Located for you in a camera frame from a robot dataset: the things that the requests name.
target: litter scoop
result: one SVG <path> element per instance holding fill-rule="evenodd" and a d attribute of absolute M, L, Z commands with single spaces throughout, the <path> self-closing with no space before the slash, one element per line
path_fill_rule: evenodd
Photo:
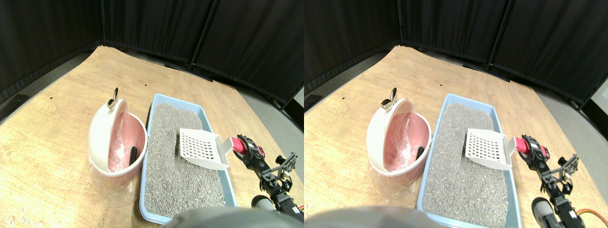
<path fill-rule="evenodd" d="M 507 142 L 506 135 L 495 131 L 469 128 L 465 156 L 495 170 L 510 170 L 513 167 L 511 155 L 517 150 L 516 142 L 515 137 Z"/>
<path fill-rule="evenodd" d="M 179 155 L 210 170 L 228 169 L 226 154 L 233 150 L 233 145 L 230 137 L 222 143 L 219 135 L 208 131 L 179 129 Z"/>

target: wooden table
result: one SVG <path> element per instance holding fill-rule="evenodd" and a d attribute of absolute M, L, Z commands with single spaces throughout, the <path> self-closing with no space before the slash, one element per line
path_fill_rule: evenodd
<path fill-rule="evenodd" d="M 222 140 L 244 134 L 263 146 L 272 162 L 283 154 L 233 87 L 100 46 L 81 65 L 0 125 L 0 224 L 3 227 L 8 226 L 11 219 L 16 226 L 38 223 L 44 227 L 154 225 L 142 218 L 139 201 L 121 207 L 105 205 L 89 178 L 89 123 L 116 87 L 119 97 L 129 103 L 129 111 L 142 121 L 147 118 L 154 94 L 161 93 L 201 105 Z M 260 192 L 259 180 L 234 155 L 229 155 L 228 161 L 237 203 L 240 207 L 250 207 L 255 195 L 265 195 Z M 297 176 L 293 181 L 290 195 L 302 205 L 303 184 Z"/>
<path fill-rule="evenodd" d="M 527 134 L 552 152 L 548 161 L 558 168 L 558 158 L 575 153 L 570 142 L 536 93 L 515 82 L 445 63 L 408 47 L 395 47 L 379 63 L 335 91 L 305 114 L 305 204 L 308 215 L 340 207 L 397 204 L 371 183 L 368 176 L 365 134 L 379 104 L 397 88 L 399 98 L 409 98 L 416 112 L 435 129 L 448 93 L 478 100 L 495 107 L 503 133 Z M 531 212 L 539 191 L 536 172 L 514 155 L 513 175 L 524 227 L 538 227 Z M 567 196 L 576 209 L 589 208 L 604 216 L 608 206 L 591 180 L 583 162 L 573 175 L 574 188 Z M 407 206 L 415 208 L 421 177 Z M 603 224 L 583 215 L 587 227 Z"/>

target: metal clip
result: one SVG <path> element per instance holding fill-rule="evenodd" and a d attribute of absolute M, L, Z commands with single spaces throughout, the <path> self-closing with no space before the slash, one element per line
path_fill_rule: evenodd
<path fill-rule="evenodd" d="M 391 107 L 393 107 L 393 105 L 395 104 L 396 101 L 397 101 L 397 88 L 393 88 L 393 91 L 390 92 L 390 98 L 384 99 L 384 101 L 382 101 L 382 103 L 380 103 L 380 107 L 382 107 L 384 110 L 389 110 Z"/>
<path fill-rule="evenodd" d="M 108 108 L 110 110 L 114 109 L 117 102 L 118 102 L 118 87 L 116 87 L 116 89 L 114 90 L 114 99 L 110 99 L 108 101 Z"/>

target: wire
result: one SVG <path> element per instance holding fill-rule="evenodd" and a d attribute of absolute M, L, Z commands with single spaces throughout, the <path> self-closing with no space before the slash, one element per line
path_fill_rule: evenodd
<path fill-rule="evenodd" d="M 607 221 L 606 221 L 606 219 L 605 219 L 603 216 L 601 216 L 601 215 L 600 215 L 598 212 L 596 212 L 596 211 L 594 211 L 594 210 L 591 210 L 591 209 L 587 209 L 587 208 L 585 208 L 585 209 L 578 210 L 578 211 L 576 212 L 576 215 L 581 216 L 583 213 L 592 213 L 592 214 L 594 214 L 595 216 L 597 216 L 598 218 L 600 218 L 600 219 L 602 220 L 602 222 L 604 222 L 604 225 L 606 225 L 606 227 L 608 227 L 608 222 L 607 222 Z"/>

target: black backdrop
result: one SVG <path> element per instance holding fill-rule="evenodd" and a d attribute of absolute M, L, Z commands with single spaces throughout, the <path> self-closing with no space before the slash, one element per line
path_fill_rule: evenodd
<path fill-rule="evenodd" d="M 104 0 L 106 44 L 189 62 L 210 0 Z"/>
<path fill-rule="evenodd" d="M 215 1 L 1 1 L 0 102 L 102 40 L 192 61 L 280 103 L 400 41 L 493 66 L 578 103 L 608 75 L 606 1 L 224 0 L 213 11 Z"/>
<path fill-rule="evenodd" d="M 306 3 L 305 94 L 399 43 L 396 0 Z"/>
<path fill-rule="evenodd" d="M 506 0 L 402 1 L 404 43 L 487 62 Z"/>
<path fill-rule="evenodd" d="M 99 1 L 0 1 L 0 102 L 102 39 Z"/>
<path fill-rule="evenodd" d="M 494 66 L 584 103 L 608 75 L 608 1 L 516 1 Z"/>

